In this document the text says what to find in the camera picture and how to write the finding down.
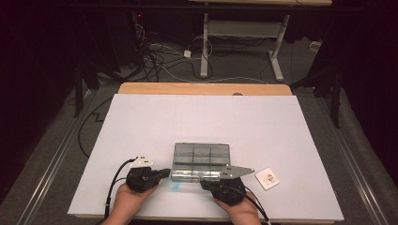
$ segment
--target table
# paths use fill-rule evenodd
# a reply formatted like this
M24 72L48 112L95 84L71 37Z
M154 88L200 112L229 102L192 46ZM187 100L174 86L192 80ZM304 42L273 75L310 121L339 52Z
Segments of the table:
M180 142L228 143L233 165L257 173L270 167L281 180L277 187L263 190L254 173L242 180L272 222L344 219L296 97L287 86L270 84L124 83L113 99L69 214L101 217L112 178L124 161L147 155L155 162L154 170L171 168L174 144ZM136 217L228 219L209 191L170 178L161 181Z
M235 3L235 4L257 4L257 5L304 5L304 6L330 6L331 0L192 0L194 2L209 3ZM275 48L268 52L269 61L274 71L277 82L283 81L283 74L277 59L281 48L284 32L286 31L290 15L284 15L282 22L231 22L231 21L210 21L208 13L205 13L203 48L201 61L201 77L207 77L208 64L208 36L233 36L253 38L276 38Z

